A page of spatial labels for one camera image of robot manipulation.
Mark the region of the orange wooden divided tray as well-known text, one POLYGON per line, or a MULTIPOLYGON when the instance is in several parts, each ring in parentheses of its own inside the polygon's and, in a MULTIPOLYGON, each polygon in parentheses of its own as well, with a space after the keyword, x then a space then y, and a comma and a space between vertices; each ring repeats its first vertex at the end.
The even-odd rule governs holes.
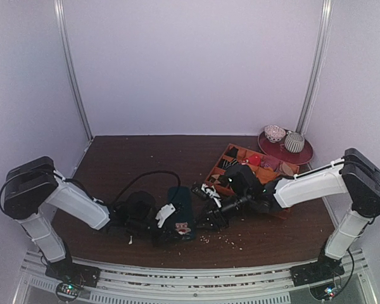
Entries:
POLYGON ((258 185, 263 187, 268 183, 276 180, 279 177, 291 177, 289 175, 281 175, 270 169, 262 168, 261 166, 253 166, 248 164, 242 164, 241 161, 251 155, 259 155, 262 158, 273 156, 265 155, 259 153, 257 151, 253 151, 251 149, 247 149, 241 146, 237 146, 235 144, 229 144, 225 151, 221 154, 220 158, 216 162, 215 166, 210 170, 210 173, 207 175, 204 183, 208 186, 213 186, 221 197, 230 197, 234 194, 243 194, 245 191, 253 190, 254 185, 258 185), (239 162, 237 165, 232 166, 228 170, 222 170, 218 168, 219 162, 222 158, 231 160, 234 159, 232 157, 226 156, 225 152, 235 146, 239 149, 236 160, 239 162), (224 187, 219 184, 212 184, 208 181, 208 178, 212 174, 224 174, 229 182, 224 187))

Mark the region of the white dotted bowl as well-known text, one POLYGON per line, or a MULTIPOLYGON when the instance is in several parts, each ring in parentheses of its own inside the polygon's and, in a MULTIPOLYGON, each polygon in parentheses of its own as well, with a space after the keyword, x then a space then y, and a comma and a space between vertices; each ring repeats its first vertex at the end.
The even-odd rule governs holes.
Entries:
POLYGON ((286 136, 286 131, 278 125, 267 125, 264 134, 271 143, 278 143, 286 136))

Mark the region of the right aluminium frame post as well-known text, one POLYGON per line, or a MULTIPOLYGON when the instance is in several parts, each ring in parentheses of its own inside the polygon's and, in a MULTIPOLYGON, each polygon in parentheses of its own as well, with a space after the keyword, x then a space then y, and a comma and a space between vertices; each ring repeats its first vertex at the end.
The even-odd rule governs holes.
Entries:
POLYGON ((333 10, 332 0, 323 0, 320 15, 319 29, 317 32, 317 40, 315 51, 313 54, 313 62, 308 79, 308 85, 301 107, 300 116, 296 126, 297 133, 305 135, 314 109, 315 100, 319 90, 319 79, 322 66, 326 57, 326 49, 329 40, 329 29, 331 24, 331 16, 333 10))

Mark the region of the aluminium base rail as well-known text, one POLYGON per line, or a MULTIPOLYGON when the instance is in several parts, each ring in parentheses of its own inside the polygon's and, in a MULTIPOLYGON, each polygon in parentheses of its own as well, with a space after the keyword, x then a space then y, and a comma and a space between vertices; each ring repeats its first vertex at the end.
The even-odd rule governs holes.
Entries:
MULTIPOLYGON (((291 267, 310 261, 228 269, 161 269, 95 262, 98 285, 85 287, 71 303, 380 303, 362 250, 353 251, 355 272, 340 296, 316 300, 314 290, 327 281, 296 286, 291 267)), ((45 276, 41 254, 27 251, 10 303, 61 303, 59 281, 45 276)))

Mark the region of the aluminium frame post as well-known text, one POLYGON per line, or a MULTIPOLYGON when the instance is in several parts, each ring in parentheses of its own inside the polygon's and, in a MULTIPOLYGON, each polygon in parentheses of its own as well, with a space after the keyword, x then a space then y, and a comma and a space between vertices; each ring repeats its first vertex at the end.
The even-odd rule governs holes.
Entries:
POLYGON ((69 81, 70 88, 72 91, 73 100, 77 107, 77 112, 80 118, 80 122, 82 123, 85 136, 87 140, 91 142, 94 139, 94 136, 92 134, 87 113, 84 108, 82 96, 80 93, 79 83, 77 80, 77 74, 76 74, 75 67, 73 64, 70 41, 68 38, 68 30, 67 30, 67 23, 66 23, 65 11, 64 11, 64 4, 62 0, 54 0, 54 12, 55 12, 56 21, 58 24, 58 31, 59 31, 61 45, 63 49, 63 55, 64 55, 65 63, 66 63, 66 73, 67 73, 68 81, 69 81))
POLYGON ((300 116, 296 126, 297 133, 305 135, 314 109, 315 100, 319 90, 319 79, 322 66, 326 57, 326 49, 329 40, 329 29, 331 24, 331 16, 333 10, 332 0, 323 0, 320 15, 319 29, 317 32, 317 40, 315 51, 313 54, 313 62, 308 79, 308 85, 301 107, 300 116))

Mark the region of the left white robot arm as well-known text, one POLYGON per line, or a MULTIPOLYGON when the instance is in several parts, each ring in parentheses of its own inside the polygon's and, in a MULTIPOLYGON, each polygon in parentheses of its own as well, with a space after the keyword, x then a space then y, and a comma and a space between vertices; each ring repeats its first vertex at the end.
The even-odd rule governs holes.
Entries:
POLYGON ((79 272, 66 242, 44 214, 51 207, 95 231, 131 230, 150 235, 153 242, 171 235, 164 225, 179 210, 172 201, 157 208, 154 198, 144 191, 134 193, 126 202, 114 199, 105 203, 81 182, 56 170, 48 156, 11 169, 0 189, 0 209, 21 225, 40 249, 47 268, 64 281, 74 280, 79 272))

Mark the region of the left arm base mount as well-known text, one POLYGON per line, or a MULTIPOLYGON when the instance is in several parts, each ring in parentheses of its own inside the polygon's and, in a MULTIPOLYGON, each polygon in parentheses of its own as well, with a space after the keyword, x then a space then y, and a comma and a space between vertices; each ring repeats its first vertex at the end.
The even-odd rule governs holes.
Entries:
POLYGON ((57 279, 54 293, 62 303, 71 303, 82 296, 89 296, 88 288, 98 284, 101 270, 98 267, 72 263, 72 269, 66 274, 57 274, 50 266, 46 267, 45 275, 57 279))

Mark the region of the black rolled sock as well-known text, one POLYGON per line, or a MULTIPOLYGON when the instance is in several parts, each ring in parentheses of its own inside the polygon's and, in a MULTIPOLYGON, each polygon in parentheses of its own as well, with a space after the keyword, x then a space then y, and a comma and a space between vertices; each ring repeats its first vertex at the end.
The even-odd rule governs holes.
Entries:
POLYGON ((225 155, 226 155, 226 156, 229 156, 229 157, 232 157, 232 158, 237 158, 238 151, 239 151, 239 149, 238 149, 237 147, 232 146, 231 148, 229 148, 229 149, 225 152, 225 155))

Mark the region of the red round plate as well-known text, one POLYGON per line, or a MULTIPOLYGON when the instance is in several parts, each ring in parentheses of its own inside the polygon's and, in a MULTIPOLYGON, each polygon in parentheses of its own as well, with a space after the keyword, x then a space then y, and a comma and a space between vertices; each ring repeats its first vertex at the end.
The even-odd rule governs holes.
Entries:
POLYGON ((273 156, 284 162, 292 163, 295 165, 304 165, 310 162, 314 155, 313 148, 308 141, 305 141, 303 150, 299 153, 291 153, 284 146, 285 138, 281 139, 279 142, 270 142, 266 136, 265 132, 262 132, 258 136, 258 147, 262 150, 263 154, 273 156))

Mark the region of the dark green patterned sock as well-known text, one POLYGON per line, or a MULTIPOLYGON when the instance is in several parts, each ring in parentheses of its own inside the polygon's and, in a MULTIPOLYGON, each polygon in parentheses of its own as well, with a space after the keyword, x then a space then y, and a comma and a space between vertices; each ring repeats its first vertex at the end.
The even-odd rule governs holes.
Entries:
POLYGON ((169 203, 176 211, 166 219, 165 227, 174 232, 180 241, 192 241, 196 238, 191 191, 188 187, 171 187, 167 193, 169 203))

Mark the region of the black white striped sock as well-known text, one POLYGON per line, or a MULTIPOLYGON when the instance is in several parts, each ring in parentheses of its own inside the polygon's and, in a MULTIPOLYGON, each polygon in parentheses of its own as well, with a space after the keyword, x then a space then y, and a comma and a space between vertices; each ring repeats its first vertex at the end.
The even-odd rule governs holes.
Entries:
POLYGON ((231 168, 234 165, 237 165, 238 163, 239 162, 235 158, 231 160, 222 158, 220 162, 218 163, 218 168, 222 170, 228 170, 229 168, 231 168))

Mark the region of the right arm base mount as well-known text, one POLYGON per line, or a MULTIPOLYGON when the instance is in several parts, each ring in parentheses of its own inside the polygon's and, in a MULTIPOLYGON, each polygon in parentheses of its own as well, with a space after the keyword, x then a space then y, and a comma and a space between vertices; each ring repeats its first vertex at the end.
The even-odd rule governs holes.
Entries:
POLYGON ((295 287, 309 285, 310 294, 319 301, 333 299, 345 273, 340 262, 312 262, 290 268, 295 287))

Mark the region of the left aluminium frame post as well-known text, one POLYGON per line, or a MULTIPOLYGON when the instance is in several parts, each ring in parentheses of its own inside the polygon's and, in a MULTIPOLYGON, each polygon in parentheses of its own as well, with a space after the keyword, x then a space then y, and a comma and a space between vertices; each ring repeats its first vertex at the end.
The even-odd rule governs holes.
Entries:
POLYGON ((80 93, 79 83, 77 80, 77 74, 76 74, 75 67, 73 64, 70 41, 68 38, 68 30, 67 30, 67 23, 66 23, 65 11, 64 11, 64 4, 62 0, 54 0, 54 12, 55 12, 56 21, 58 24, 58 31, 59 31, 61 45, 63 49, 63 55, 64 55, 65 63, 66 63, 66 73, 67 73, 68 81, 69 81, 70 88, 72 91, 73 100, 77 107, 77 112, 80 118, 80 122, 82 123, 85 136, 87 140, 91 142, 94 139, 94 136, 92 134, 87 113, 84 108, 82 96, 80 93))

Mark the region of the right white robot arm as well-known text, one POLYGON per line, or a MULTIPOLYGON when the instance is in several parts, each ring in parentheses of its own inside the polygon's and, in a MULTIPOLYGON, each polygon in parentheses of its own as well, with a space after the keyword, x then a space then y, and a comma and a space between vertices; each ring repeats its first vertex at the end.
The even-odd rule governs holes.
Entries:
POLYGON ((201 186, 198 196, 210 200, 197 224, 207 229, 228 227, 230 218, 244 206, 257 213, 278 212, 310 200, 349 194, 351 205, 324 244, 322 257, 312 265, 316 279, 326 279, 365 227, 380 216, 380 169, 355 148, 329 164, 294 176, 277 177, 262 184, 245 163, 230 166, 222 179, 233 195, 218 198, 201 186))

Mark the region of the red white rolled sock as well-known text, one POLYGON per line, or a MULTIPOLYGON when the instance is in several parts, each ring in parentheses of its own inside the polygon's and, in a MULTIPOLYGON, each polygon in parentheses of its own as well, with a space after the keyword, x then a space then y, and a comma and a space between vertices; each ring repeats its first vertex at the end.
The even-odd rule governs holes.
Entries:
POLYGON ((248 164, 259 167, 262 162, 262 159, 259 155, 251 155, 246 158, 244 158, 241 163, 242 164, 248 164))

